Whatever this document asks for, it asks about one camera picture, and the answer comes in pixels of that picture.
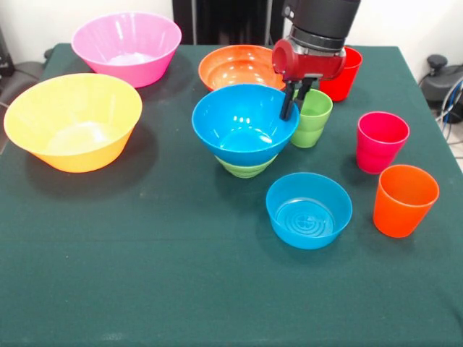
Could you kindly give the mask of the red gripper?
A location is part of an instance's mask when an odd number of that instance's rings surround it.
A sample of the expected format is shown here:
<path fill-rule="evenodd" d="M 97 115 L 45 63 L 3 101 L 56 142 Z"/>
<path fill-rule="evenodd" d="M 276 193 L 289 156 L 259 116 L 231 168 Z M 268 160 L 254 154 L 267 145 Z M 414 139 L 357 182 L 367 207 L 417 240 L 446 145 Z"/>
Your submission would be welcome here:
<path fill-rule="evenodd" d="M 295 82 L 302 81 L 297 100 L 304 100 L 314 79 L 332 80 L 338 77 L 344 68 L 346 59 L 347 54 L 344 48 L 340 51 L 327 52 L 300 46 L 290 39 L 278 40 L 272 51 L 273 69 L 287 82 L 280 119 L 289 120 L 291 117 Z"/>

